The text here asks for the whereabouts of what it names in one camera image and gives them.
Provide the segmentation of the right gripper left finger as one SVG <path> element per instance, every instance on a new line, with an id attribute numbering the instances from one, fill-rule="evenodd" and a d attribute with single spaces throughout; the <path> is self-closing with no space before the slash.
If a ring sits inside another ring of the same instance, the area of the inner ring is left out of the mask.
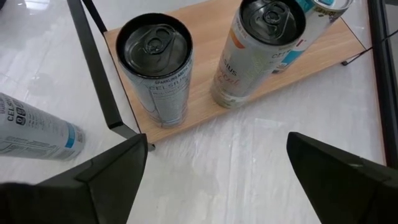
<path id="1" fill-rule="evenodd" d="M 0 184 L 0 224 L 126 224 L 147 161 L 138 134 L 35 185 Z"/>

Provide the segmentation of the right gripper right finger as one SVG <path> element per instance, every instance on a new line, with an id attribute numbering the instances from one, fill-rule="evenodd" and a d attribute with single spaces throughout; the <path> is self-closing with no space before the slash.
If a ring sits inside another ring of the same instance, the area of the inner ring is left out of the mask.
<path id="1" fill-rule="evenodd" d="M 398 224 L 398 170 L 290 132 L 287 154 L 322 224 Z"/>

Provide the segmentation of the black metal table frame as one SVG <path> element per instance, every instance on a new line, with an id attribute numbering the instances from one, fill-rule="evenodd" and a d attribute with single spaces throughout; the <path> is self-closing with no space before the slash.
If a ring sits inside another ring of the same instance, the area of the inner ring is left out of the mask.
<path id="1" fill-rule="evenodd" d="M 398 0 L 368 0 L 386 164 L 398 169 Z"/>

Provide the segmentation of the Celsius Arctic Vibe can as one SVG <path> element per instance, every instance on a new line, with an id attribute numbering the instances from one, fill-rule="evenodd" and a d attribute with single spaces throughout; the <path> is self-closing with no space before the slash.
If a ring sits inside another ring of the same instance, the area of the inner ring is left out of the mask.
<path id="1" fill-rule="evenodd" d="M 142 14 L 119 31 L 116 54 L 150 118 L 162 128 L 183 123 L 193 68 L 187 27 L 166 14 Z"/>
<path id="2" fill-rule="evenodd" d="M 0 156 L 68 161 L 84 146 L 78 126 L 0 93 Z"/>

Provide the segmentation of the blue silver Red Bull can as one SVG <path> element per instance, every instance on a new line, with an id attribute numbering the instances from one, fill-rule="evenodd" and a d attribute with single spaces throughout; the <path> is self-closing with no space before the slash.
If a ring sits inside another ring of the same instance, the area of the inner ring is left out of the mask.
<path id="1" fill-rule="evenodd" d="M 295 47 L 273 73 L 292 65 L 353 3 L 353 0 L 296 0 L 306 17 L 306 28 Z"/>

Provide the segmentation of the Celsius Tropical Vibe can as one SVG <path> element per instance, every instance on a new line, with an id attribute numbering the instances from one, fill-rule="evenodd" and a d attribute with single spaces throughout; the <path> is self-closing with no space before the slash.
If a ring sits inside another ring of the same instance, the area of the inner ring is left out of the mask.
<path id="1" fill-rule="evenodd" d="M 243 105 L 286 58 L 305 31 L 296 0 L 242 0 L 211 86 L 225 108 Z"/>

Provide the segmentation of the wooden tray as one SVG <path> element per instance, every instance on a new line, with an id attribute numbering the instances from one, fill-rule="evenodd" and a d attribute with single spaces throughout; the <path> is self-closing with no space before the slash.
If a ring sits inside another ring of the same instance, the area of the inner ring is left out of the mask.
<path id="1" fill-rule="evenodd" d="M 148 141 L 155 143 L 182 133 L 199 124 L 227 113 L 218 106 L 209 93 L 211 81 L 217 68 L 225 37 L 240 0 L 209 0 L 170 12 L 182 21 L 193 36 L 195 49 L 192 82 L 188 100 L 188 116 L 185 122 L 172 129 L 163 129 L 145 114 L 134 94 L 132 85 L 118 65 L 116 36 L 118 29 L 107 30 L 92 0 L 67 0 L 75 29 L 90 71 L 97 97 L 107 127 L 129 139 L 137 132 L 145 133 Z M 122 83 L 138 130 L 123 123 L 114 95 L 109 84 L 98 48 L 87 20 L 90 15 L 101 32 L 111 55 L 113 66 Z M 250 97 L 251 101 L 285 86 L 301 81 L 337 63 L 363 54 L 364 46 L 342 19 L 336 22 L 285 72 L 271 75 Z"/>

